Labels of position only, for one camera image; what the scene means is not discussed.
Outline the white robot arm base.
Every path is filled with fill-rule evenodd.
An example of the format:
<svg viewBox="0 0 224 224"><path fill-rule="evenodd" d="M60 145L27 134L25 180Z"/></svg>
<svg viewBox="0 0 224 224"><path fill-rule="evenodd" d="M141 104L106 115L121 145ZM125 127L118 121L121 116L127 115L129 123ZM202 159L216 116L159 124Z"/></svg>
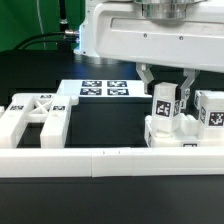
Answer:
<svg viewBox="0 0 224 224"><path fill-rule="evenodd" d="M74 59L88 64L111 65L118 61L100 57L93 47L93 12L96 6L107 0L85 0L85 18L79 26L79 43L73 50Z"/></svg>

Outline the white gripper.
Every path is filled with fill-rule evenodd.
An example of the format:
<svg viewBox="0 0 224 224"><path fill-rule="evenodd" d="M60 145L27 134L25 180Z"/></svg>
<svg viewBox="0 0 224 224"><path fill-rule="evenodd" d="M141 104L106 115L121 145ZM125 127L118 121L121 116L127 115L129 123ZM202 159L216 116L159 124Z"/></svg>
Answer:
<svg viewBox="0 0 224 224"><path fill-rule="evenodd" d="M100 3L93 11L92 28L99 56L140 62L136 71L145 94L150 95L154 80L149 64L191 68L183 70L182 109L199 70L224 72L224 0L190 4L183 19L147 18L134 2Z"/></svg>

